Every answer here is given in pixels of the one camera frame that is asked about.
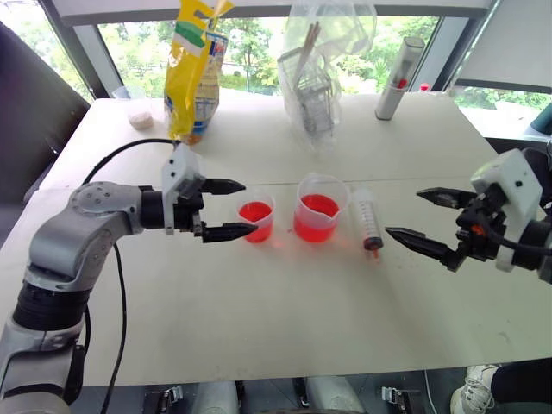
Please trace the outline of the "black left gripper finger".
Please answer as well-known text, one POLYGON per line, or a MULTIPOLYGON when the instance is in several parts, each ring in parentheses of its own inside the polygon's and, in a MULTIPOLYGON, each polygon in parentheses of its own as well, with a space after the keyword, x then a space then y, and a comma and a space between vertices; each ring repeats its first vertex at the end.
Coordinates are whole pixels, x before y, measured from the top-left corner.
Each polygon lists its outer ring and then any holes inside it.
POLYGON ((232 179, 206 179, 201 186, 202 193, 211 195, 229 195, 245 190, 245 185, 232 179))
POLYGON ((209 227, 202 223, 203 243, 230 242, 254 233, 258 227, 250 223, 224 223, 218 227, 209 227))

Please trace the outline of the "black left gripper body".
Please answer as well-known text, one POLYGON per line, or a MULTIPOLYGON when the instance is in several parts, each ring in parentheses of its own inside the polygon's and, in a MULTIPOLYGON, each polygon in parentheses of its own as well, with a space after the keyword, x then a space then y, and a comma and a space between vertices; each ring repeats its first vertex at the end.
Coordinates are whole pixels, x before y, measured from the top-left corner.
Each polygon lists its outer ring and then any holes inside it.
POLYGON ((186 181, 177 188, 176 202, 173 204, 174 229, 180 232, 191 232, 194 236, 203 233, 203 222, 200 210, 204 207, 202 196, 203 177, 186 181))

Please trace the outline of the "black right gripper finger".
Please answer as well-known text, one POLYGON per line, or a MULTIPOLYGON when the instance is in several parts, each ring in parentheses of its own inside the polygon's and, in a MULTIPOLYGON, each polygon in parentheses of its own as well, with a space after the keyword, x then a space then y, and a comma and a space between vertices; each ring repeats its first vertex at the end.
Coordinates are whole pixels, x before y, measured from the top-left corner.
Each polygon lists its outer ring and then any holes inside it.
POLYGON ((465 209, 477 197, 475 192, 444 187, 423 189, 417 195, 435 205, 455 210, 465 209))
POLYGON ((447 244, 431 240, 424 233, 401 227, 385 227, 385 231, 406 248, 439 261, 451 272, 456 272, 464 261, 461 249, 452 250, 447 244))

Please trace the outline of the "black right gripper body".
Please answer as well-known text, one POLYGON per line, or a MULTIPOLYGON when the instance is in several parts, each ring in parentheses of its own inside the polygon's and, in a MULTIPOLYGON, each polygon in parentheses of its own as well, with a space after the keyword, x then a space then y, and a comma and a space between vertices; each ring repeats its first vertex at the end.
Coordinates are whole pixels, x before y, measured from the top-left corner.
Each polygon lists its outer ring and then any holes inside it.
POLYGON ((461 205, 456 219, 459 226, 456 237, 467 249, 467 256, 480 261, 495 260, 500 244, 495 235, 505 234, 505 213, 502 207, 507 201, 498 184, 491 184, 481 194, 471 193, 461 205))

